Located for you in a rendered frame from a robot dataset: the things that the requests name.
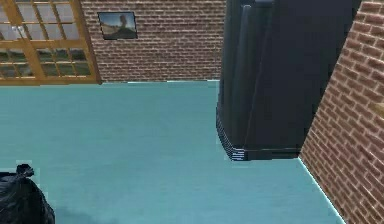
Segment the black fridge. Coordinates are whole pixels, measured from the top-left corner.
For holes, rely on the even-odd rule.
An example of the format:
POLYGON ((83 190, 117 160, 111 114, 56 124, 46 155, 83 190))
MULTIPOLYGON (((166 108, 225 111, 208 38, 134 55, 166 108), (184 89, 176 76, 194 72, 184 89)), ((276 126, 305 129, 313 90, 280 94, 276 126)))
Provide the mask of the black fridge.
POLYGON ((362 0, 226 0, 216 128, 233 161, 299 156, 362 0))

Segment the wooden framed window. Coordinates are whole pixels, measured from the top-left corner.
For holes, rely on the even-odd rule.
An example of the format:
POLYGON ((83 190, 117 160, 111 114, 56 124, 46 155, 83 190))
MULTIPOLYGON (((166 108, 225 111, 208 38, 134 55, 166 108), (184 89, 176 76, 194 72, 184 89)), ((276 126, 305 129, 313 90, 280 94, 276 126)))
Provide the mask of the wooden framed window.
POLYGON ((80 0, 0 0, 0 86, 100 82, 80 0))

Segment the black garbage bag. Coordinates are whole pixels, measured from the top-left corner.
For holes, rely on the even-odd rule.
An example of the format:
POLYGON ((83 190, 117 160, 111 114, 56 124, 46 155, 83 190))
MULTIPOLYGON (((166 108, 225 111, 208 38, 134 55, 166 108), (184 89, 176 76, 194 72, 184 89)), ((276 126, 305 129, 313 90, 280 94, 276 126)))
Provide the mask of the black garbage bag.
POLYGON ((56 224, 55 212, 31 180, 33 175, 29 164, 0 172, 0 224, 56 224))

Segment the framed wall picture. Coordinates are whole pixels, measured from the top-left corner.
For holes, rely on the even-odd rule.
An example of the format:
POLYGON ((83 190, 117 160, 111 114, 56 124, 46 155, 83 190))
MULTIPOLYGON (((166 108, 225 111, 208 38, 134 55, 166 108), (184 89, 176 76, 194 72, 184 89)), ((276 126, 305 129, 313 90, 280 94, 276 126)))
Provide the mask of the framed wall picture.
POLYGON ((98 12, 104 40, 137 39, 135 14, 125 12, 98 12))

